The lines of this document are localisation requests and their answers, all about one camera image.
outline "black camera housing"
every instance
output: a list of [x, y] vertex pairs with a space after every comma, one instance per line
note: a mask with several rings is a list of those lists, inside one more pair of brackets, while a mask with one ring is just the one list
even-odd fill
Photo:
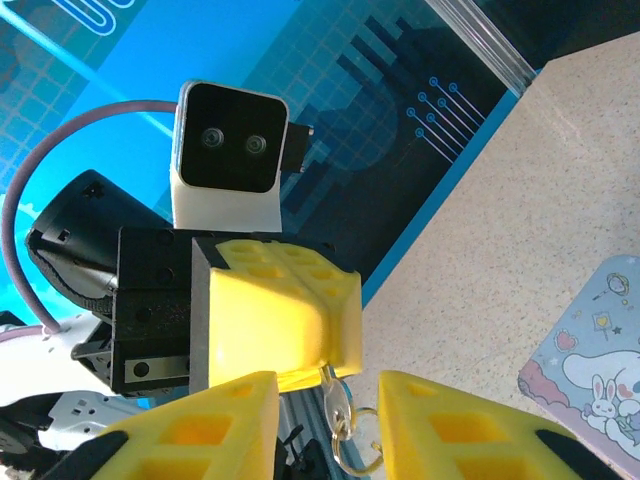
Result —
[[[185, 100], [179, 152], [182, 181], [192, 187], [240, 192], [271, 190], [287, 133], [286, 103], [211, 83], [194, 83]], [[222, 133], [221, 143], [208, 141], [211, 136], [205, 132], [212, 129]], [[264, 140], [259, 153], [251, 151], [256, 137]]]

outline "yellow 3d-printed part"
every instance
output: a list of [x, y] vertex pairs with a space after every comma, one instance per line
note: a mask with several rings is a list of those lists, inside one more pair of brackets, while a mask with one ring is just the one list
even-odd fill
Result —
[[256, 370], [278, 373], [281, 392], [362, 371], [360, 275], [315, 250], [275, 241], [217, 245], [229, 269], [211, 268], [209, 385]]
[[540, 417], [401, 372], [379, 377], [389, 480], [579, 480], [536, 435]]
[[92, 480], [272, 480], [279, 397], [258, 372], [112, 425], [129, 440]]

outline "camera lens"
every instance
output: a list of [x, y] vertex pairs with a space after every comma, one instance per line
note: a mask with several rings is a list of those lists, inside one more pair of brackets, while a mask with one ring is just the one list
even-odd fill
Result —
[[224, 143], [224, 133], [219, 128], [207, 128], [202, 132], [202, 145], [207, 148], [217, 148]]
[[267, 141], [260, 135], [251, 135], [247, 139], [245, 149], [251, 155], [260, 155], [267, 149]]

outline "speckled countertop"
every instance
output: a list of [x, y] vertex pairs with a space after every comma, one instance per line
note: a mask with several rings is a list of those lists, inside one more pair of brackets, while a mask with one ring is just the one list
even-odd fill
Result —
[[544, 68], [367, 306], [356, 403], [391, 369], [540, 414], [518, 371], [616, 254], [640, 254], [640, 34]]

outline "pink notebook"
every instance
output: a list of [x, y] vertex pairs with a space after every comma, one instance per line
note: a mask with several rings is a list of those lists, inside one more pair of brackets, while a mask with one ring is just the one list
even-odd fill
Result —
[[640, 257], [593, 274], [518, 376], [535, 400], [618, 470], [640, 478]]

